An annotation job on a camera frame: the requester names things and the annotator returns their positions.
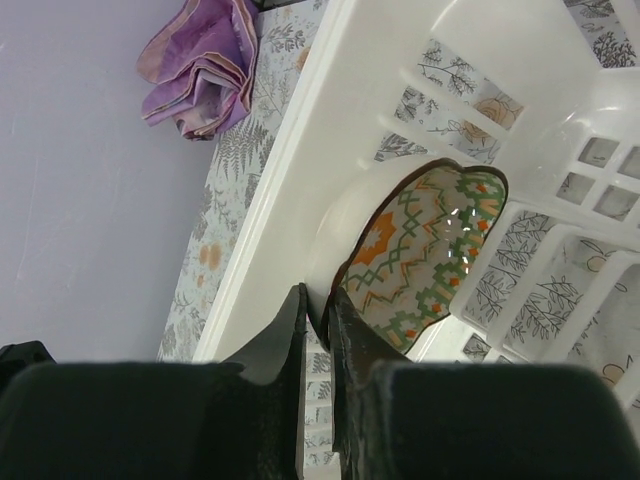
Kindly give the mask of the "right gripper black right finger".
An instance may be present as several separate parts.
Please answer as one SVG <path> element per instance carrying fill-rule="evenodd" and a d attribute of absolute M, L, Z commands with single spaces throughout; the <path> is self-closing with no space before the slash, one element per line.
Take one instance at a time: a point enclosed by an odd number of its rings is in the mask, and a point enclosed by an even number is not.
<path fill-rule="evenodd" d="M 345 479 L 635 479 L 611 390 L 563 365 L 415 363 L 343 290 L 330 300 L 333 446 Z"/>

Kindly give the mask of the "white plastic dish rack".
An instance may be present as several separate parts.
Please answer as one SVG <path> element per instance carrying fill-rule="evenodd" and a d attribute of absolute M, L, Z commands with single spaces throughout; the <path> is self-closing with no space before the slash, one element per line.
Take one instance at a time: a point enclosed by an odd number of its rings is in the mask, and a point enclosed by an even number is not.
<path fill-rule="evenodd" d="M 335 1 L 195 357 L 224 479 L 635 479 L 639 70 L 564 1 Z"/>

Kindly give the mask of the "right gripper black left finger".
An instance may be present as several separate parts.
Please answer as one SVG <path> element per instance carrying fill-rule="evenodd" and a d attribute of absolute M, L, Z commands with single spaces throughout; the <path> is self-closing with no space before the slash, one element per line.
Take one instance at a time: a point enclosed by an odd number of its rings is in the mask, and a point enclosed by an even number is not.
<path fill-rule="evenodd" d="M 1 397 L 5 479 L 299 479 L 306 289 L 211 363 L 40 363 Z"/>

